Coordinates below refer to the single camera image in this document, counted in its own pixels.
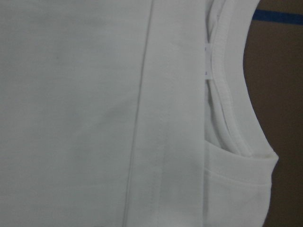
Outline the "white long-sleeve printed shirt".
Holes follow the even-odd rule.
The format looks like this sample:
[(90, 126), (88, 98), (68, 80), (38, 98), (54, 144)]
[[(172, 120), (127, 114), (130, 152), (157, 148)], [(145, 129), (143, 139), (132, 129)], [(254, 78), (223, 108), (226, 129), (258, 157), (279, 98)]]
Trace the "white long-sleeve printed shirt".
[(3, 227), (261, 227), (277, 154), (256, 0), (3, 0)]

